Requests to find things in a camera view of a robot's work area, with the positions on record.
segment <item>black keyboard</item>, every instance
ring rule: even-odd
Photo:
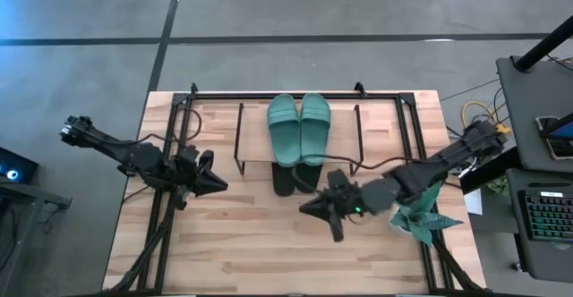
[[[573,198],[542,196],[541,191],[528,191],[522,198],[531,239],[573,242]]]

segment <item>table leg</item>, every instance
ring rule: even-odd
[[[508,168],[520,168],[521,161],[519,160],[519,153],[517,147],[514,147],[505,153],[497,156],[493,160],[480,166],[473,172],[466,174],[459,182],[467,194],[480,186],[502,176]]]

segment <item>concrete floor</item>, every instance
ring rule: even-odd
[[[158,38],[169,0],[0,0],[0,39]],[[173,37],[295,34],[543,33],[573,0],[180,0]],[[159,90],[436,89],[441,97],[496,78],[495,59],[537,41],[383,42],[171,46]],[[553,55],[569,55],[568,42]],[[158,47],[0,47],[0,146],[41,164],[42,186],[72,196],[53,231],[35,233],[14,296],[93,293],[102,283],[125,178],[93,150],[58,132],[68,115],[135,137]],[[442,103],[461,130],[460,107],[490,103],[493,83]],[[512,238],[475,233],[496,292],[570,295],[573,284],[516,274]]]

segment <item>wooden table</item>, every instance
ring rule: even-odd
[[[426,151],[431,155],[449,145],[438,93],[413,92]],[[140,137],[152,132],[165,134],[172,95],[173,92],[150,94]],[[334,243],[325,222],[298,212],[298,206],[311,196],[297,192],[280,198],[274,193],[269,163],[250,162],[245,174],[239,174],[233,154],[241,102],[249,107],[268,104],[265,100],[193,101],[192,107],[201,114],[203,126],[192,143],[201,151],[215,152],[213,171],[229,186],[224,192],[190,198],[185,211],[176,211],[163,293],[426,293],[419,244],[389,228],[389,212],[365,225],[344,221],[345,240]],[[365,164],[404,155],[392,101],[329,103],[333,111],[352,110],[360,105]],[[415,144],[409,117],[406,111],[410,142]],[[196,128],[197,119],[192,118],[189,134]],[[152,141],[163,145],[160,140]],[[392,166],[385,165],[379,171],[360,169],[354,179],[371,180]],[[336,164],[323,167],[321,184],[326,173],[335,168]],[[143,185],[141,180],[132,179],[125,195]],[[151,191],[146,191],[122,207],[104,287],[117,283],[141,252],[152,196]],[[461,267],[485,286],[462,192],[444,186],[438,203],[442,214],[464,221],[444,231],[445,241]],[[151,262],[149,286],[153,285],[157,255],[158,249]],[[432,260],[441,285],[435,251]]]

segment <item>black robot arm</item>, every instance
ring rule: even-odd
[[[352,184],[341,170],[328,174],[329,187],[303,204],[302,213],[316,216],[330,224],[334,241],[344,239],[341,219],[351,214],[379,214],[397,201],[409,205],[448,171],[471,157],[487,157],[501,153],[506,138],[488,122],[469,125],[462,137],[424,160],[412,160],[383,174],[383,178],[358,186]]]
[[[89,117],[70,116],[60,131],[62,141],[81,148],[92,148],[120,163],[117,167],[127,176],[138,174],[142,180],[159,191],[173,191],[175,206],[184,209],[189,193],[200,196],[227,189],[227,183],[213,172],[213,151],[199,157],[193,145],[181,154],[164,159],[161,150],[142,140],[118,140],[93,126]]]

